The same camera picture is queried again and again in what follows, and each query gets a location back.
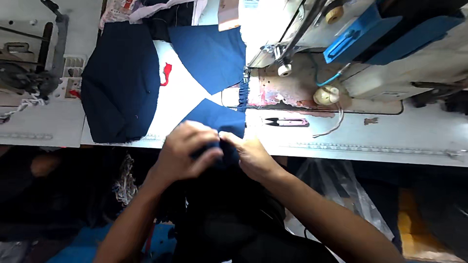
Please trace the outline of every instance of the white thread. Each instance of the white thread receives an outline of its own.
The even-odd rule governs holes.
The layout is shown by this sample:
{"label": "white thread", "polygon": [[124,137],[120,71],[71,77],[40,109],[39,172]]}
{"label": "white thread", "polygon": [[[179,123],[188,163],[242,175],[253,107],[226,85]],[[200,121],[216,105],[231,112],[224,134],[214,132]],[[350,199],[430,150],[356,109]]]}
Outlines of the white thread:
{"label": "white thread", "polygon": [[24,109],[26,109],[28,106],[37,106],[37,105],[41,105],[41,106],[44,106],[45,105],[45,101],[44,99],[40,99],[38,98],[38,96],[40,95],[39,91],[34,93],[34,94],[31,94],[32,98],[31,99],[22,99],[21,100],[21,103],[20,105],[16,108],[16,110],[12,110],[12,111],[9,111],[7,113],[3,113],[0,115],[0,119],[8,119],[10,118],[13,114],[15,114],[16,112],[20,112],[20,111],[23,111]]}
{"label": "white thread", "polygon": [[340,119],[338,120],[338,123],[335,125],[335,127],[331,128],[327,132],[312,135],[312,138],[317,138],[317,137],[320,137],[320,136],[323,136],[323,135],[330,134],[334,130],[336,130],[336,129],[338,129],[340,127],[340,125],[341,125],[341,123],[343,122],[343,119],[344,119],[344,110],[343,110],[343,108],[341,108],[341,105],[340,105],[339,102],[335,103],[335,105],[338,107],[338,112],[340,113],[340,115],[339,115]]}
{"label": "white thread", "polygon": [[120,178],[114,183],[114,192],[116,199],[122,202],[122,206],[127,206],[133,197],[138,192],[138,187],[135,185],[135,178],[131,174],[134,159],[127,154],[122,165],[120,166]]}

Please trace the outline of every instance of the hand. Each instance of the hand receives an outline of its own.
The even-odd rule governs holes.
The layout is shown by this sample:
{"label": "hand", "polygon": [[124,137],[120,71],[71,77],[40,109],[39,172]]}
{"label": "hand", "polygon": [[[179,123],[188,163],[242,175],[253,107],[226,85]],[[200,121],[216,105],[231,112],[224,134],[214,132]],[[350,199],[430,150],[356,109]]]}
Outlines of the hand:
{"label": "hand", "polygon": [[220,148],[206,150],[198,159],[190,155],[208,143],[219,141],[218,132],[199,122],[185,121],[167,137],[155,165],[148,177],[165,179],[169,184],[177,180],[198,177],[218,158],[223,156]]}
{"label": "hand", "polygon": [[239,165],[251,179],[264,183],[276,179],[285,170],[266,152],[257,137],[241,139],[230,132],[220,131],[221,140],[229,142],[239,153]]}

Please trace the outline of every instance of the right hand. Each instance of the right hand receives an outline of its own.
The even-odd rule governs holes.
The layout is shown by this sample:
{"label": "right hand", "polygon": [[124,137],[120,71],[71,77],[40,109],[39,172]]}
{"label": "right hand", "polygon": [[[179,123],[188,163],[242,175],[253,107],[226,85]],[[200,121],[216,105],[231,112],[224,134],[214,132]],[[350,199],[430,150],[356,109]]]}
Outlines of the right hand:
{"label": "right hand", "polygon": [[251,179],[264,183],[277,179],[285,170],[266,152],[257,137],[241,139],[230,132],[220,131],[221,140],[227,141],[237,149],[239,165]]}

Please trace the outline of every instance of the red fabric scrap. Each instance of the red fabric scrap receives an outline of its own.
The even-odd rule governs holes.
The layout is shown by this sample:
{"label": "red fabric scrap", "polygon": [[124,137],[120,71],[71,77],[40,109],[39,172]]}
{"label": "red fabric scrap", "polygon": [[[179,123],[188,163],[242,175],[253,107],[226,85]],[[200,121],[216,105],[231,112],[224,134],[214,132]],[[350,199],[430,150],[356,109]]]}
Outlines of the red fabric scrap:
{"label": "red fabric scrap", "polygon": [[166,86],[169,84],[169,74],[172,71],[172,65],[166,63],[166,66],[164,66],[164,76],[166,77],[166,82],[161,83],[161,86]]}

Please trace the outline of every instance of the left hand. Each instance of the left hand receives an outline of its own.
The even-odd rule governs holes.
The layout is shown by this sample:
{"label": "left hand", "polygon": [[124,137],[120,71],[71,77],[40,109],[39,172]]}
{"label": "left hand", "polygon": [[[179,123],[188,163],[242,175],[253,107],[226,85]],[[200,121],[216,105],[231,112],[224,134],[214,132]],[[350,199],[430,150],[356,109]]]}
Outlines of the left hand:
{"label": "left hand", "polygon": [[169,184],[183,179],[197,178],[223,156],[220,148],[206,150],[198,159],[190,155],[208,143],[218,142],[218,131],[195,121],[179,124],[167,137],[148,177],[166,180]]}

